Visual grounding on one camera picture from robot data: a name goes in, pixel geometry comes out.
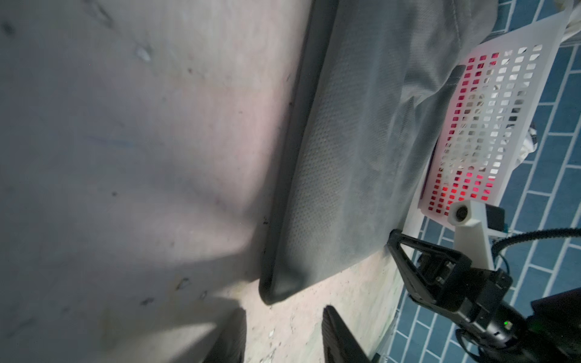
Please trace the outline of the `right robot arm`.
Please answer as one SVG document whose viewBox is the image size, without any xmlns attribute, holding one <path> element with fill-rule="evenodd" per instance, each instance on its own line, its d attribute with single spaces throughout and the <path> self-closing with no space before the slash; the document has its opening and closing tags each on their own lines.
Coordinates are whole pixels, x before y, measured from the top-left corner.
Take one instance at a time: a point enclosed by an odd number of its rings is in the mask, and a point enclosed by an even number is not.
<svg viewBox="0 0 581 363">
<path fill-rule="evenodd" d="M 534 300 L 523 317 L 504 300 L 511 276 L 477 269 L 463 253 L 403 234 L 387 247 L 410 299 L 457 326 L 460 345 L 478 348 L 476 362 L 578 362 L 580 290 Z"/>
</svg>

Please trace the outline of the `white plastic laundry basket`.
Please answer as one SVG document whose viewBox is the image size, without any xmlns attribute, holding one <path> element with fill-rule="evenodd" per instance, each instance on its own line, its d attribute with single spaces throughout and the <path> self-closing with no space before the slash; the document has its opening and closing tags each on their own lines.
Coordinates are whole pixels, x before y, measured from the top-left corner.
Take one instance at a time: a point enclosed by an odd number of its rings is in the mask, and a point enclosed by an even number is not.
<svg viewBox="0 0 581 363">
<path fill-rule="evenodd" d="M 500 204 L 570 13 L 484 42 L 461 62 L 419 203 L 425 216 L 444 223 L 454 203 Z"/>
</svg>

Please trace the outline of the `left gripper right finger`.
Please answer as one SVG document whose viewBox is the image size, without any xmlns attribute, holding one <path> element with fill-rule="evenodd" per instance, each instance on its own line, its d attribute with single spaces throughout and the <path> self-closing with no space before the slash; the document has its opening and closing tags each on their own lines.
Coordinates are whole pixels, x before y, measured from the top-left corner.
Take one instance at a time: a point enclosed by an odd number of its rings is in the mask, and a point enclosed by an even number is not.
<svg viewBox="0 0 581 363">
<path fill-rule="evenodd" d="M 326 363 L 370 363 L 337 310 L 330 305 L 322 313 L 322 341 Z"/>
</svg>

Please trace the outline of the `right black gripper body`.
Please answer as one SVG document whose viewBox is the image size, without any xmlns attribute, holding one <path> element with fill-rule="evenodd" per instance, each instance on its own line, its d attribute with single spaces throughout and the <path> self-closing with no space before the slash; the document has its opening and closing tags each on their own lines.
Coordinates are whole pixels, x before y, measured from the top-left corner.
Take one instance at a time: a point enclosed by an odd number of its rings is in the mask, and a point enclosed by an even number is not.
<svg viewBox="0 0 581 363">
<path fill-rule="evenodd" d="M 491 271 L 456 265 L 438 255 L 422 253 L 417 263 L 428 295 L 415 301 L 467 329 L 487 329 L 511 287 L 502 269 Z"/>
</svg>

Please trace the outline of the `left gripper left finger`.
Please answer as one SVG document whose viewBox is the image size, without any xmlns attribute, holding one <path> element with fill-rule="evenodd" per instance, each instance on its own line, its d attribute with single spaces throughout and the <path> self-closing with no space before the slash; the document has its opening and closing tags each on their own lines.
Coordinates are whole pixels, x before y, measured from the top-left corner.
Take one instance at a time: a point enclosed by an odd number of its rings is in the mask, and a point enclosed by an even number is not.
<svg viewBox="0 0 581 363">
<path fill-rule="evenodd" d="M 204 363 L 242 363 L 245 361 L 247 342 L 247 313 L 238 308 L 222 329 L 216 343 L 204 359 Z"/>
</svg>

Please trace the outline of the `grey t shirt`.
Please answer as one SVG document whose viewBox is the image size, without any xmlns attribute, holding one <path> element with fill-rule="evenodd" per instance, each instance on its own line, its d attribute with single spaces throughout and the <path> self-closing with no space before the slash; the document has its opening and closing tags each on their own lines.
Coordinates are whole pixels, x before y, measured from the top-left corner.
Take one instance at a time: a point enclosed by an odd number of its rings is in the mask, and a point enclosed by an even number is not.
<svg viewBox="0 0 581 363">
<path fill-rule="evenodd" d="M 279 303 L 379 251 L 402 228 L 460 63 L 496 1 L 315 1 L 259 294 Z"/>
</svg>

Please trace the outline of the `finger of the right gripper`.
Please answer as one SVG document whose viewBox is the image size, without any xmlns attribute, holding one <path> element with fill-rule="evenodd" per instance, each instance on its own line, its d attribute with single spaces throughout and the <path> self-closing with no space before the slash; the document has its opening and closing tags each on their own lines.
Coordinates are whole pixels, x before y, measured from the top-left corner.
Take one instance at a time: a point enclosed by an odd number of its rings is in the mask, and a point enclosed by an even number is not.
<svg viewBox="0 0 581 363">
<path fill-rule="evenodd" d="M 429 306 L 441 306 L 472 261 L 463 253 L 403 234 L 390 233 L 387 247 L 408 292 Z"/>
</svg>

